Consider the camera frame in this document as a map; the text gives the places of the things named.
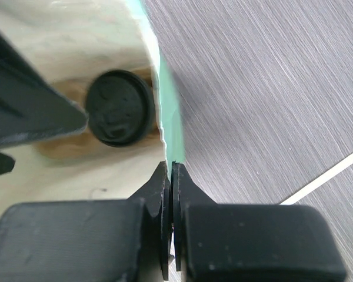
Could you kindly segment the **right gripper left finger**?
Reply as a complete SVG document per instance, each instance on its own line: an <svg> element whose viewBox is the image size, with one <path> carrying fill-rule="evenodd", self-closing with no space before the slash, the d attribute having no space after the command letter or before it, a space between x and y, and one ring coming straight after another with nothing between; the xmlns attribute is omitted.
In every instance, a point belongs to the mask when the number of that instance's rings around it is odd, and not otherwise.
<svg viewBox="0 0 353 282"><path fill-rule="evenodd" d="M166 281L166 164L126 200L18 203L0 217L0 281Z"/></svg>

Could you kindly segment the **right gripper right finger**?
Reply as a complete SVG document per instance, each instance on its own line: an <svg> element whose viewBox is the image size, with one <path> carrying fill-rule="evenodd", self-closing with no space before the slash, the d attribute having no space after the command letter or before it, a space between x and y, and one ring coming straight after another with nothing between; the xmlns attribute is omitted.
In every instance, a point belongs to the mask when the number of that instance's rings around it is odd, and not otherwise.
<svg viewBox="0 0 353 282"><path fill-rule="evenodd" d="M310 206L219 204L172 165L176 269L182 281L345 281L322 214Z"/></svg>

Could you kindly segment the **brown cardboard cup carrier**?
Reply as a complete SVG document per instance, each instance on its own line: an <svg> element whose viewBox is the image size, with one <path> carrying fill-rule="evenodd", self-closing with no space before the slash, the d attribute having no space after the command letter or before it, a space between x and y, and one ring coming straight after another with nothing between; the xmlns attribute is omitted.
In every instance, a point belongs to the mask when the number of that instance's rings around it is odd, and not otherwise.
<svg viewBox="0 0 353 282"><path fill-rule="evenodd" d="M152 85L152 90L154 93L154 102L155 102L156 89L154 88L154 83L152 81L151 70L136 69L136 70L131 70L130 72L133 72L139 75L140 77L144 78L148 83ZM80 106L85 110L86 94L88 92L90 85L95 79L67 79L65 81L55 82L52 84L52 86L58 92L60 92L61 94L66 96L69 100L75 102L78 106ZM156 127L144 139L142 139L139 142L142 142L146 139L150 139L154 136L159 136L157 122L156 122ZM88 125L82 133L76 136L62 137L51 141L38 142L35 144L35 147L39 153L51 159L69 159L74 157L90 155L100 151L100 149L104 146L111 147L101 143L92 134Z"/></svg>

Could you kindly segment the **green paper gift bag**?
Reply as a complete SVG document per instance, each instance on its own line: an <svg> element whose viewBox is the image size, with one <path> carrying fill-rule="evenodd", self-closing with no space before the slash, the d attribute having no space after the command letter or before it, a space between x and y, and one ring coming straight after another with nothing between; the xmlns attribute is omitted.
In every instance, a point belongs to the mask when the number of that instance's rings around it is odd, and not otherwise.
<svg viewBox="0 0 353 282"><path fill-rule="evenodd" d="M150 69L159 136L135 145L51 159L35 145L6 150L0 216L21 202L126 199L161 161L185 159L179 93L141 1L0 1L0 33L51 85L111 70Z"/></svg>

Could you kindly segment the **black plastic cup lid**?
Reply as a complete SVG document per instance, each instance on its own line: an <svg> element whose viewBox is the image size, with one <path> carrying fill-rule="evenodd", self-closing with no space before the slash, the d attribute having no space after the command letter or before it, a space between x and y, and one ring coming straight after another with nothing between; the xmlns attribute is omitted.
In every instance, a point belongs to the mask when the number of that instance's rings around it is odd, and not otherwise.
<svg viewBox="0 0 353 282"><path fill-rule="evenodd" d="M156 127L152 85L127 70L97 77L86 94L85 110L92 134L111 147L133 145Z"/></svg>

